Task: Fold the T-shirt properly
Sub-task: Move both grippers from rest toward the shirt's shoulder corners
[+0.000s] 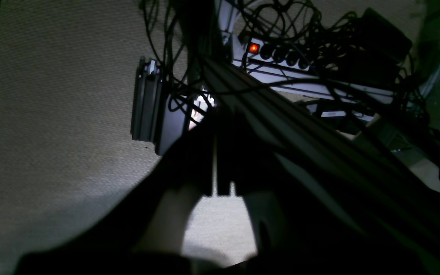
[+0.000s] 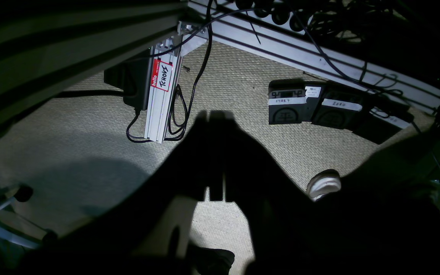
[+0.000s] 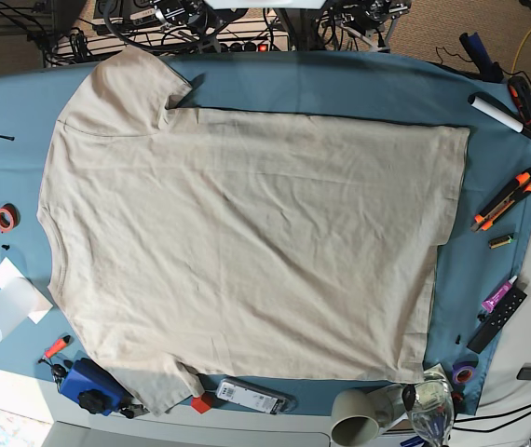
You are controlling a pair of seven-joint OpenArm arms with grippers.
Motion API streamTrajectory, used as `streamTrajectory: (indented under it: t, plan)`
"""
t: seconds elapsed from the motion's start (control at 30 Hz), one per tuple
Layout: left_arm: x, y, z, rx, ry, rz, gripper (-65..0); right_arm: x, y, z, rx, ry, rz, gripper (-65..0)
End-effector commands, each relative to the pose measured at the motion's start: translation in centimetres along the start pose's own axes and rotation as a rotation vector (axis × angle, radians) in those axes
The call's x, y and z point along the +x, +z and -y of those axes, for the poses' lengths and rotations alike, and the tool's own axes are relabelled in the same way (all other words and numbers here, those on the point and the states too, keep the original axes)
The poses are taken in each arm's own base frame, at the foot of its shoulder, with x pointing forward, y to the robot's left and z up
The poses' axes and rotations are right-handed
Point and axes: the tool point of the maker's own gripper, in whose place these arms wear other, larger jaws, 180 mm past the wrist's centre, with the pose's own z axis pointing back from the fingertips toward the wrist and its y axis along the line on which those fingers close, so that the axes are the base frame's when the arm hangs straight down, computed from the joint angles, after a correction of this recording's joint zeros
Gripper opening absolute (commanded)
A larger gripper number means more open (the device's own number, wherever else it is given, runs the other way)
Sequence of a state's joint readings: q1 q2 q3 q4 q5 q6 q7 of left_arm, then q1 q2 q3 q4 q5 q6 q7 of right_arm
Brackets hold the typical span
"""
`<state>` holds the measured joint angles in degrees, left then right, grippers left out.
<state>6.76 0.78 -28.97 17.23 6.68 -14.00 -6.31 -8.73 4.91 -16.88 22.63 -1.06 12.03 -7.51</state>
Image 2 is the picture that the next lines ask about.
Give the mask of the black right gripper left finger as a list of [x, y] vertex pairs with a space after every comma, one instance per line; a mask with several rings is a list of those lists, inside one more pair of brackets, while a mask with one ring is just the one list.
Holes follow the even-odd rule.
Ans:
[[199, 155], [207, 123], [201, 111], [188, 136], [138, 190], [59, 242], [60, 275], [190, 273], [185, 254], [194, 209], [205, 195]]

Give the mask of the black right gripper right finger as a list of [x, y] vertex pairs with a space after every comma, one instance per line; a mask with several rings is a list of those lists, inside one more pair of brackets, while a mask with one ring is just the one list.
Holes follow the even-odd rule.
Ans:
[[226, 198], [249, 224], [255, 260], [247, 275], [356, 275], [358, 250], [337, 210], [342, 188], [312, 201], [233, 115], [212, 111], [211, 144]]

